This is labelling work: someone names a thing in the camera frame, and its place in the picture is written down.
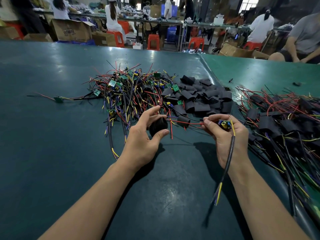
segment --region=hair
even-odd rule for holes
[[[116,1],[110,1],[109,4],[110,4],[110,16],[111,16],[111,19],[115,20],[116,19],[116,15],[117,15],[117,11],[116,11],[117,2]]]
[[[63,0],[53,0],[52,3],[57,9],[59,9],[61,11],[66,9],[66,6],[64,5]]]
[[[129,6],[136,8],[137,7],[137,1],[136,0],[129,0]]]
[[[267,20],[270,16],[270,10],[268,9],[264,15],[264,20]]]

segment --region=knee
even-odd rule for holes
[[[268,60],[285,61],[285,57],[283,56],[283,54],[276,52],[269,56]]]

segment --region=hand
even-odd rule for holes
[[[157,132],[152,140],[149,140],[147,127],[161,117],[167,118],[166,115],[154,115],[159,110],[159,105],[146,110],[142,113],[138,123],[130,128],[127,142],[121,156],[118,158],[118,163],[123,163],[137,172],[153,159],[158,150],[160,140],[169,134],[169,130],[163,129]]]
[[[300,62],[301,62],[301,63],[307,63],[308,60],[307,60],[307,58],[303,58],[303,59],[300,60]]]
[[[248,138],[249,131],[248,129],[240,123],[235,117],[228,114],[213,114],[209,117],[203,118],[203,125],[201,125],[202,129],[204,129],[208,134],[212,135],[214,140],[216,141],[217,147],[217,157],[219,164],[222,168],[225,168],[231,137],[233,135],[232,129],[227,132],[220,128],[216,122],[218,120],[232,120],[233,127],[235,130],[235,142],[234,142],[234,150],[232,154],[232,160],[230,164],[230,169],[233,167],[238,167],[243,160],[249,160],[248,158]]]
[[[292,59],[292,61],[293,61],[293,63],[300,62],[300,60],[299,60],[299,58],[298,58],[298,57],[294,57],[294,58]]]

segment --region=fingernail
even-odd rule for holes
[[[203,121],[203,123],[204,123],[205,125],[210,125],[210,124],[211,124],[211,121],[210,121],[210,120],[205,120],[205,121]]]

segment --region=dark teal tabletop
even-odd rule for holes
[[[170,75],[212,78],[199,55],[25,41],[0,42],[0,239],[36,239],[114,163],[104,137],[102,101],[55,103],[32,92],[75,97],[83,82],[112,69],[151,64]],[[112,131],[123,148],[121,124]],[[288,209],[286,185],[250,154],[255,168]],[[203,221],[222,174],[213,139],[173,127],[155,160],[128,186],[106,239],[251,239],[234,188],[226,180],[208,227]],[[313,239],[315,226],[297,206],[298,223]]]

